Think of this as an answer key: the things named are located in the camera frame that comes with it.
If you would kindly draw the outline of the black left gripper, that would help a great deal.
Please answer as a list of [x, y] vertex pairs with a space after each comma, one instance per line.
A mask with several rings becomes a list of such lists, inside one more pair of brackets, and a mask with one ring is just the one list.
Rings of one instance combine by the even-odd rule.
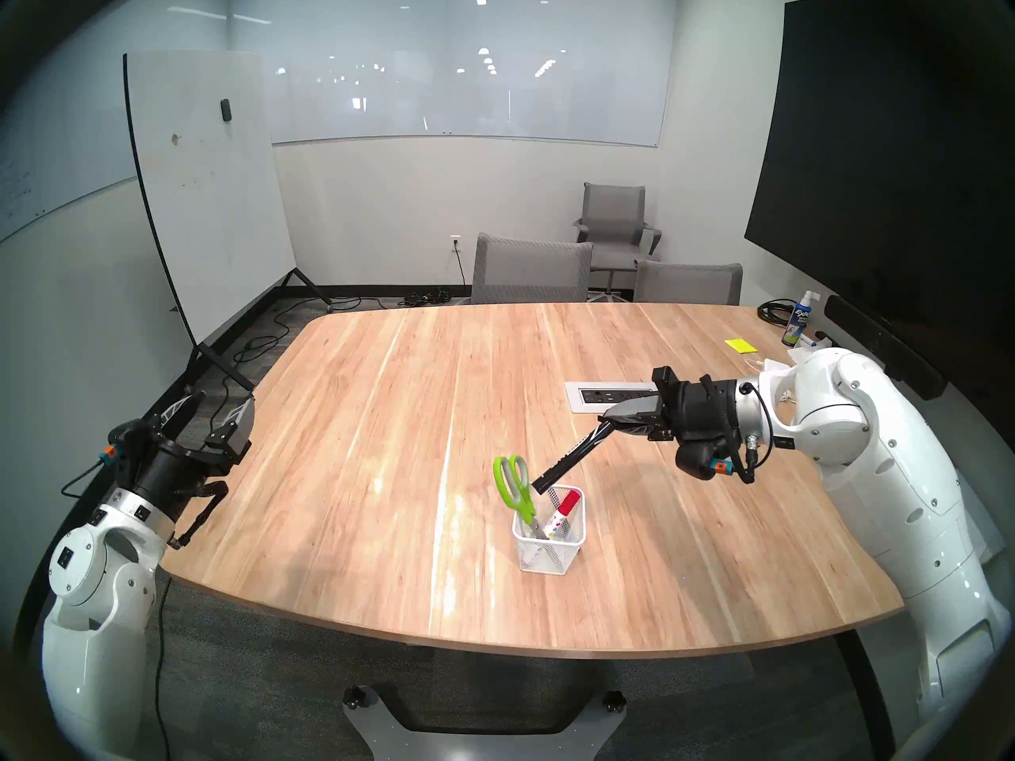
[[228, 494], [222, 480], [251, 447], [256, 399], [249, 395], [205, 437], [205, 449], [188, 449], [178, 439], [206, 398], [192, 392], [150, 414], [150, 441], [131, 479], [131, 491], [177, 522], [193, 498], [216, 506]]

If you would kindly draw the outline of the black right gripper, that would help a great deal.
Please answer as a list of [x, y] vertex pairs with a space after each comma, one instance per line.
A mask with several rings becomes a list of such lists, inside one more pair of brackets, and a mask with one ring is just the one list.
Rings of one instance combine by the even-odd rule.
[[600, 426], [608, 432], [642, 436], [649, 440], [741, 444], [736, 402], [737, 379], [699, 382], [678, 379], [669, 366], [656, 367], [652, 380], [658, 391], [626, 399], [605, 411]]

